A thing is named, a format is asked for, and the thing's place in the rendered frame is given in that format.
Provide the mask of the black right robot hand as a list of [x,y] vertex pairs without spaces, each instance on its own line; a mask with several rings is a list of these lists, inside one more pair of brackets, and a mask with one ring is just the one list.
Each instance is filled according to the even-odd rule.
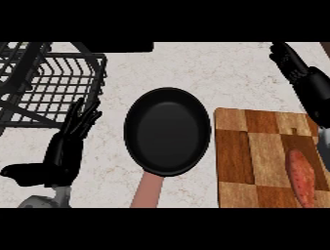
[[274,42],[271,60],[293,85],[297,99],[315,124],[330,128],[330,77],[315,67],[308,66],[296,50],[286,42]]

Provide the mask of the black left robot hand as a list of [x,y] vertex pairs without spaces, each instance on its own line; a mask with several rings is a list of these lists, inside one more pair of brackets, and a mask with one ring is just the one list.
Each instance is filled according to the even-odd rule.
[[67,187],[79,175],[84,139],[95,125],[101,112],[100,101],[81,111],[84,99],[70,104],[65,122],[53,135],[41,163],[22,163],[6,166],[0,175],[16,181],[20,187],[44,185]]

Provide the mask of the checkered wooden cutting board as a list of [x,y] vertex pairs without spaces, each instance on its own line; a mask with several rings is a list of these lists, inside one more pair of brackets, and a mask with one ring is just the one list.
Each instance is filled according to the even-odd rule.
[[315,174],[314,205],[330,207],[330,172],[318,152],[318,129],[303,113],[215,109],[218,200],[222,208],[299,207],[286,169],[290,149]]

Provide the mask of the reddish sweet potato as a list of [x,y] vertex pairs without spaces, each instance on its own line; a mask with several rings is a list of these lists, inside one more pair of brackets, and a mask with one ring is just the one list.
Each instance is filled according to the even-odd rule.
[[287,152],[286,170],[299,205],[303,208],[312,208],[315,192],[314,168],[303,153],[296,148]]

